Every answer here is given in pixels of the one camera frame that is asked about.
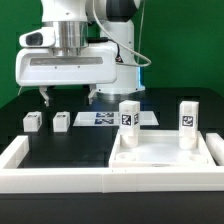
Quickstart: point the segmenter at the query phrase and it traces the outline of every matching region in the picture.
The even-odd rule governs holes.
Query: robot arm
[[[39,87],[114,83],[116,44],[87,43],[88,21],[95,20],[93,0],[41,2],[43,28],[20,37],[24,49],[17,55],[17,83]],[[139,5],[140,0],[95,1],[97,17],[112,23],[126,23]]]

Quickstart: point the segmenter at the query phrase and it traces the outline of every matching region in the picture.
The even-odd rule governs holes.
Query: green wall
[[[40,0],[1,4],[0,107],[18,93],[18,38],[40,27],[41,11]],[[134,18],[136,34],[140,17]],[[141,52],[152,60],[145,86],[206,87],[224,96],[224,1],[146,0]]]

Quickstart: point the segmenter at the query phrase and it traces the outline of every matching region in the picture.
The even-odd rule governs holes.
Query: black cable
[[[115,43],[117,45],[117,56],[115,58],[115,61],[117,63],[124,63],[121,55],[120,55],[120,46],[119,44],[117,44],[115,41],[113,41],[112,39],[109,39],[108,37],[99,37],[99,38],[95,38],[95,37],[88,37],[87,39],[88,43],[90,44],[97,44],[97,43],[106,43],[108,41],[111,41],[113,43]]]

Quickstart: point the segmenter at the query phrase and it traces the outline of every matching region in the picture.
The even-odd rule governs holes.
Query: black tabletop
[[[29,135],[30,152],[19,168],[107,167],[118,127],[73,127],[78,112],[118,111],[119,101],[95,99],[87,89],[53,89],[51,107],[37,90],[26,91],[0,109],[0,152],[17,135]],[[147,89],[132,98],[141,111],[153,111],[158,126],[141,129],[178,130],[179,105],[198,101],[199,130],[224,137],[224,98],[203,88]],[[40,111],[37,133],[24,133],[23,118]],[[71,113],[67,133],[53,132],[57,112]],[[224,192],[142,192],[113,194],[0,195],[1,223],[222,223]]]

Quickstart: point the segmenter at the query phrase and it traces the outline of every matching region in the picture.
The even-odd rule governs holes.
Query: white cable
[[[144,23],[144,16],[145,16],[145,0],[143,0],[142,18],[141,18],[141,25],[140,25],[139,37],[138,37],[138,53],[141,52],[142,29],[143,29],[143,23]]]
[[[133,51],[132,49],[128,48],[127,46],[123,45],[122,43],[120,43],[119,41],[117,41],[111,34],[109,34],[106,29],[102,26],[102,24],[100,23],[97,15],[96,15],[96,9],[95,9],[95,0],[93,0],[93,16],[94,19],[96,20],[98,26],[100,27],[100,29],[103,30],[103,32],[110,38],[112,39],[114,42],[116,42],[118,45],[120,45],[121,47],[123,47],[124,49],[126,49],[127,51],[131,52],[132,54],[136,55],[137,57],[143,59],[144,61],[146,61],[146,64],[125,64],[125,63],[117,63],[118,65],[125,65],[125,66],[132,66],[132,67],[147,67],[151,64],[150,59],[148,59],[147,57],[137,53],[136,51]]]
[[[23,87],[21,86],[21,87],[19,88],[18,96],[21,94],[22,89],[23,89]]]

